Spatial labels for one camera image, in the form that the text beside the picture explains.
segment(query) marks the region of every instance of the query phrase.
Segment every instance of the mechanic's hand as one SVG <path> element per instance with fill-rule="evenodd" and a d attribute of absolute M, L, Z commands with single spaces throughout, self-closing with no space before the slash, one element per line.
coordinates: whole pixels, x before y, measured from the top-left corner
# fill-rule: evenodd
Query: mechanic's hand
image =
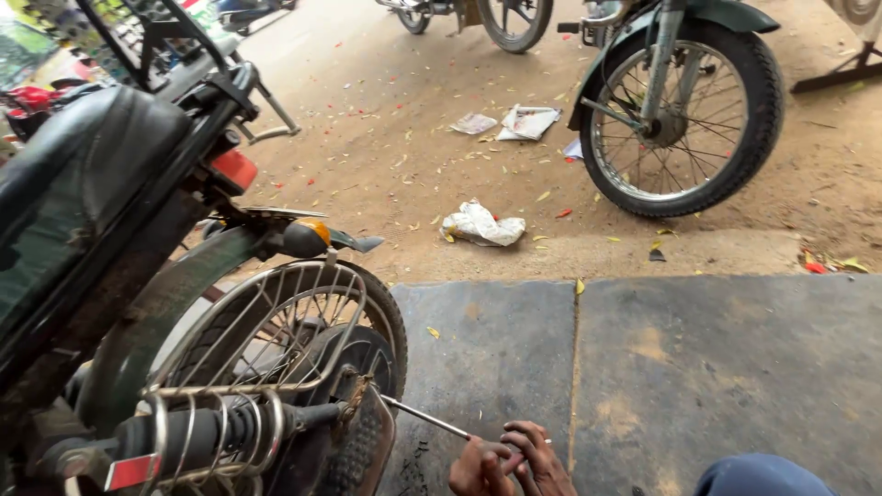
<path fill-rule="evenodd" d="M 514 496 L 514 483 L 499 462 L 511 456 L 507 446 L 472 436 L 453 462 L 447 483 L 456 496 Z"/>
<path fill-rule="evenodd" d="M 524 488 L 525 496 L 577 496 L 570 475 L 545 443 L 548 432 L 544 427 L 526 420 L 515 420 L 503 426 L 508 433 L 500 440 L 518 447 L 527 458 L 533 476 L 522 463 L 514 470 L 514 476 Z"/>

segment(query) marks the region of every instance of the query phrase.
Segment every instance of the fallen leaf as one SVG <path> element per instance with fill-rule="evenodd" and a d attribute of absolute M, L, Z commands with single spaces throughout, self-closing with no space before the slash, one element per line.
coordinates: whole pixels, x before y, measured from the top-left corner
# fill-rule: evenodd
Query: fallen leaf
<path fill-rule="evenodd" d="M 662 253 L 659 249 L 654 249 L 649 252 L 649 261 L 651 262 L 667 262 L 664 258 L 664 253 Z"/>
<path fill-rule="evenodd" d="M 868 274 L 870 272 L 867 267 L 864 267 L 861 264 L 857 263 L 857 257 L 843 260 L 841 265 L 843 268 L 851 269 L 862 274 Z"/>

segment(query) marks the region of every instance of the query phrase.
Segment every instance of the dirt ground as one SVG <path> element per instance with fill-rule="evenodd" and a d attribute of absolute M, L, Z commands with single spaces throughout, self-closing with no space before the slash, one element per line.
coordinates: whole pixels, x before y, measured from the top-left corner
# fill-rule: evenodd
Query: dirt ground
<path fill-rule="evenodd" d="M 783 26 L 763 38 L 787 87 L 859 47 L 821 0 L 749 3 Z M 240 203 L 318 210 L 350 234 L 386 237 L 373 253 L 346 257 L 389 282 L 793 272 L 803 271 L 801 243 L 882 267 L 882 124 L 875 118 L 882 87 L 868 81 L 788 94 L 781 139 L 745 188 L 701 216 L 648 221 L 595 202 L 583 164 L 557 152 L 575 137 L 565 126 L 572 111 L 565 101 L 597 50 L 580 46 L 578 36 L 564 40 L 554 26 L 583 12 L 581 2 L 558 0 L 544 39 L 514 56 L 479 26 L 445 36 L 453 18 L 434 18 L 414 36 L 371 0 L 338 0 L 333 12 L 302 0 L 241 49 L 303 132 L 244 148 L 260 175 Z M 555 101 L 561 93 L 566 100 Z M 479 143 L 445 131 L 469 111 L 500 118 L 515 103 L 558 105 L 564 116 L 541 143 Z M 262 108 L 254 127 L 279 125 Z M 460 160 L 478 151 L 490 159 Z M 472 198 L 499 217 L 524 217 L 528 233 L 507 248 L 447 243 L 430 223 Z M 566 208 L 572 214 L 556 219 Z M 679 237 L 661 238 L 667 263 L 648 263 L 658 229 Z M 536 235 L 549 237 L 542 240 L 548 250 L 534 248 Z"/>

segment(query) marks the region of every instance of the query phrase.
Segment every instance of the blue pants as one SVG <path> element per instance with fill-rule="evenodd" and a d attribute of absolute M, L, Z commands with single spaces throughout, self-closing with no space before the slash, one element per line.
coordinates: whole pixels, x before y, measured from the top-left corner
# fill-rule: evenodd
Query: blue pants
<path fill-rule="evenodd" d="M 838 496 L 818 476 L 775 455 L 729 456 L 708 467 L 693 496 Z"/>

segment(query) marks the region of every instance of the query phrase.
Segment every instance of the red reflector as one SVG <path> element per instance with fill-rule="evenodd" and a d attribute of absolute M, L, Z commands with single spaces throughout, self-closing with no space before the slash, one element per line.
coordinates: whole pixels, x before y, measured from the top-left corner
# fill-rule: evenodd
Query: red reflector
<path fill-rule="evenodd" d="M 124 487 L 143 484 L 151 478 L 150 470 L 153 469 L 152 477 L 160 473 L 160 456 L 144 455 L 138 458 L 130 458 L 110 464 L 108 480 L 104 483 L 104 491 L 115 491 Z"/>
<path fill-rule="evenodd" d="M 214 169 L 223 174 L 233 184 L 242 188 L 243 191 L 251 186 L 254 178 L 258 175 L 258 166 L 245 158 L 239 150 L 232 149 L 212 162 Z"/>

